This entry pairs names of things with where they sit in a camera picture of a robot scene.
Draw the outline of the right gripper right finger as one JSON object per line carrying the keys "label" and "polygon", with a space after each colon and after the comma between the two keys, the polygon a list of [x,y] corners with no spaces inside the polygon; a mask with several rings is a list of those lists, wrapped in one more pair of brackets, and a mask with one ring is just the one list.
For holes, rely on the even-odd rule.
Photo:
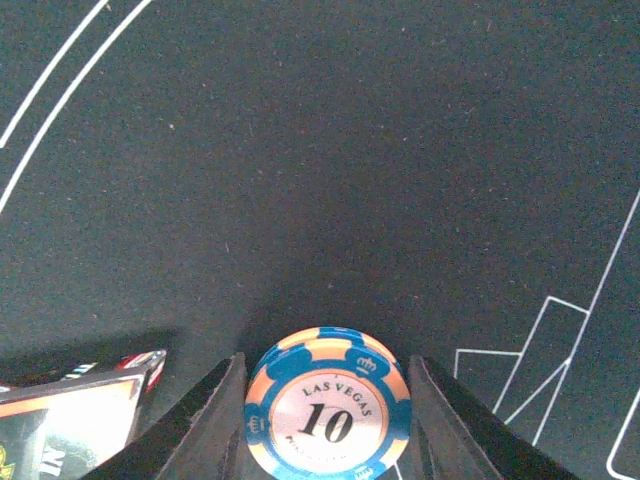
{"label": "right gripper right finger", "polygon": [[435,360],[413,355],[409,458],[416,479],[573,479],[514,434]]}

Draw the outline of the red triangular dealer button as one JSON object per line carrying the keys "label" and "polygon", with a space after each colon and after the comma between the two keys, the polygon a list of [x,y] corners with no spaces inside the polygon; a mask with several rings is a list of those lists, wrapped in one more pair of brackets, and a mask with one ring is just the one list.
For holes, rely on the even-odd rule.
{"label": "red triangular dealer button", "polygon": [[79,479],[135,437],[167,351],[67,364],[1,384],[1,477]]}

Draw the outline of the blue chip number ten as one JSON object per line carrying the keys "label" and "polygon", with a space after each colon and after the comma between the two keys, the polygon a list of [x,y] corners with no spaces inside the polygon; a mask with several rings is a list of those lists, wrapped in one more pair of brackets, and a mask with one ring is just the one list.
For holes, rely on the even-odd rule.
{"label": "blue chip number ten", "polygon": [[268,350],[244,405],[249,451],[277,479],[377,479],[408,446],[411,417],[393,353],[365,333],[329,326]]}

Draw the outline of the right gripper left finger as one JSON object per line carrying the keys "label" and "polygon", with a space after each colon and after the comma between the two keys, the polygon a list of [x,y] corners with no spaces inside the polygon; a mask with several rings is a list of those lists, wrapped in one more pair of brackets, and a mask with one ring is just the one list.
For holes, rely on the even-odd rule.
{"label": "right gripper left finger", "polygon": [[245,356],[219,362],[157,423],[86,479],[238,479]]}

